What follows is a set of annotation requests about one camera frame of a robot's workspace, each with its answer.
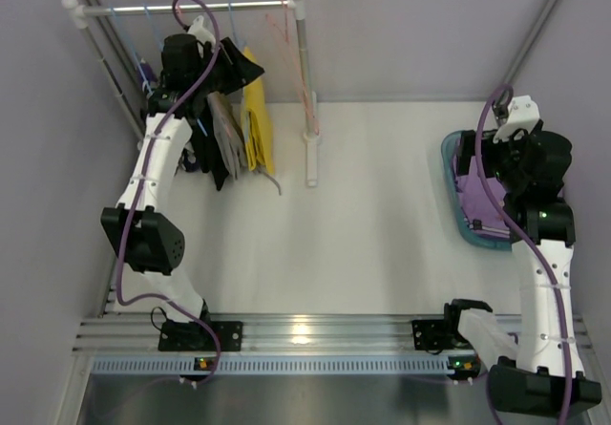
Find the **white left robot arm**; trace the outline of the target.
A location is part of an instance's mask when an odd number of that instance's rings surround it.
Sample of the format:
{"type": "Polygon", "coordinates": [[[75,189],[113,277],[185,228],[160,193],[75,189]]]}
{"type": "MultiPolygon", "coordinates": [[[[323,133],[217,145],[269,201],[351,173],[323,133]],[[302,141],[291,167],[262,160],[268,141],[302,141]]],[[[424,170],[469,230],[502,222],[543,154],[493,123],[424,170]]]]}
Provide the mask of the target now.
{"type": "Polygon", "coordinates": [[[161,64],[133,175],[116,205],[103,209],[101,224],[116,254],[119,304],[156,299],[163,330],[204,335],[212,330],[209,311],[184,270],[186,240],[167,214],[168,200],[188,146],[198,162],[220,159],[209,97],[232,94],[264,70],[230,38],[201,41],[188,32],[165,38],[161,64]]]}

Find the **yellow garment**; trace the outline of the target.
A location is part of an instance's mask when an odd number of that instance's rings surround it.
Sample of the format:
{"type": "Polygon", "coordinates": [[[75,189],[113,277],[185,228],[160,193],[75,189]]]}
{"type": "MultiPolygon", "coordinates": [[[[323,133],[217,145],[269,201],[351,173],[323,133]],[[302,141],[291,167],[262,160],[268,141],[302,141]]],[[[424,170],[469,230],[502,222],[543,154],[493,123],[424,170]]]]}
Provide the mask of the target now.
{"type": "Polygon", "coordinates": [[[241,126],[248,169],[253,171],[262,166],[274,175],[273,123],[266,108],[261,76],[242,89],[241,126]]]}

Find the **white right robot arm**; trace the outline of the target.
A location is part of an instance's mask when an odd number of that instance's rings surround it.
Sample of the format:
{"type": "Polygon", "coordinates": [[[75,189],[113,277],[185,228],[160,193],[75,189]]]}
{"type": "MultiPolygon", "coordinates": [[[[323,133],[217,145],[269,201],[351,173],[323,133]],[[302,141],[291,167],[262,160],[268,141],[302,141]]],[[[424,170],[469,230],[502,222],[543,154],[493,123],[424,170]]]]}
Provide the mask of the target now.
{"type": "Polygon", "coordinates": [[[510,231],[519,265],[521,332],[503,331],[483,301],[451,303],[454,331],[488,370],[487,395],[503,413],[551,417],[563,424],[602,401],[579,357],[571,304],[574,215],[561,196],[572,161],[569,139],[540,122],[502,138],[496,130],[462,133],[457,171],[476,170],[484,194],[510,231]]]}

